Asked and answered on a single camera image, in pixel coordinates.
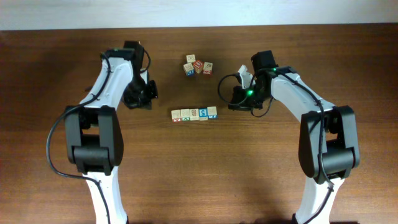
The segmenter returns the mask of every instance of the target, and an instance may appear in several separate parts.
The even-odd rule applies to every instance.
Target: blue number block
[[[199,118],[207,117],[207,109],[199,109]]]
[[[217,119],[217,107],[209,106],[207,107],[207,114],[209,119]]]
[[[190,71],[187,72],[187,76],[190,76],[190,75],[193,75],[193,74],[195,74],[194,70],[190,70]]]

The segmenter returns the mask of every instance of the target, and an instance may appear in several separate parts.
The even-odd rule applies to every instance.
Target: wooden block
[[[199,109],[199,120],[207,121],[207,119],[208,119],[207,109],[206,108]]]
[[[185,74],[187,74],[187,76],[190,76],[190,75],[195,74],[195,69],[191,63],[186,63],[184,65],[184,72],[185,72]]]
[[[195,68],[195,72],[199,74],[203,70],[203,62],[200,60],[196,60],[196,62],[193,63],[193,67]]]
[[[188,63],[193,63],[195,61],[196,61],[195,55],[187,55],[187,62]]]
[[[189,109],[181,109],[181,120],[182,121],[189,121]]]
[[[215,107],[215,106],[207,107],[207,113],[208,113],[209,119],[217,119],[217,107]]]
[[[181,112],[180,112],[180,110],[173,110],[172,111],[172,119],[173,119],[173,122],[181,121]]]
[[[189,109],[189,118],[191,121],[199,120],[199,109]]]
[[[203,66],[203,74],[211,75],[213,73],[213,63],[205,62]]]

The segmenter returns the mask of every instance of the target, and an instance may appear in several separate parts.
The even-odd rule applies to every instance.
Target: stack of wooden blocks
[[[179,121],[207,121],[217,118],[217,107],[209,106],[201,109],[182,109],[172,111],[173,122]]]
[[[205,62],[203,63],[201,60],[196,60],[195,55],[187,55],[187,62],[184,65],[184,72],[187,76],[191,76],[195,74],[201,73],[211,75],[213,70],[213,63]]]

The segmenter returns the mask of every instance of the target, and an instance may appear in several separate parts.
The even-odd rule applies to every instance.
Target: wooden table
[[[94,84],[99,53],[140,40],[152,57],[153,110],[118,109],[124,137],[119,169],[133,223],[263,223],[298,209],[305,176],[299,122],[280,102],[261,119],[230,111],[217,96],[224,75],[271,49],[304,82],[356,112],[361,164],[335,200],[331,221],[398,222],[398,25],[257,26],[0,32],[0,223],[94,223],[84,181],[55,175],[45,140],[66,105]],[[213,76],[187,78],[187,54],[213,62]],[[230,97],[231,79],[223,84]],[[172,123],[170,110],[217,106],[219,119]],[[52,143],[67,160],[63,125]]]

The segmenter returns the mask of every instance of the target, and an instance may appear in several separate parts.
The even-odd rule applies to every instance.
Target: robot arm
[[[151,108],[157,98],[154,81],[149,81],[147,69],[141,70],[144,48],[138,42],[125,42],[123,49],[105,53],[102,69],[89,94],[80,102],[95,101],[65,118],[68,159],[76,164],[83,177],[97,183],[106,201],[110,223],[128,223],[123,209],[118,182],[118,166],[123,157],[123,137],[116,110],[119,102],[130,109]],[[99,134],[85,134],[85,129],[97,126]],[[93,181],[87,180],[96,213],[96,223],[108,223],[101,192]]]
[[[349,106],[337,107],[311,90],[291,67],[278,67],[271,51],[259,52],[252,57],[254,76],[246,66],[239,69],[236,78],[241,86],[234,87],[231,110],[253,111],[262,109],[267,98],[283,103],[298,119],[300,142],[298,158],[306,177],[301,206],[293,215],[293,224],[329,223],[329,214],[337,190],[349,176],[352,168],[359,165],[358,137],[354,111]],[[312,93],[311,96],[302,87]],[[337,134],[337,138],[322,139],[322,162],[328,179],[334,184],[333,191],[322,175],[318,145],[320,141],[320,107],[323,106],[325,132]]]

